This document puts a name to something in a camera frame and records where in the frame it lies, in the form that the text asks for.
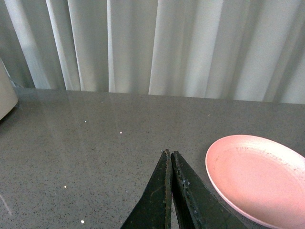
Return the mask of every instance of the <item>gray countertop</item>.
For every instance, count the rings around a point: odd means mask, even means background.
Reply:
[[[0,121],[0,228],[119,228],[166,148],[179,151],[218,198],[204,165],[217,139],[257,135],[305,152],[305,105],[17,93],[17,107]]]

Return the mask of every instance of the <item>sheer curtain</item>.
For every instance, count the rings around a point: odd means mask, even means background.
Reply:
[[[22,87],[305,104],[304,0],[0,0]]]

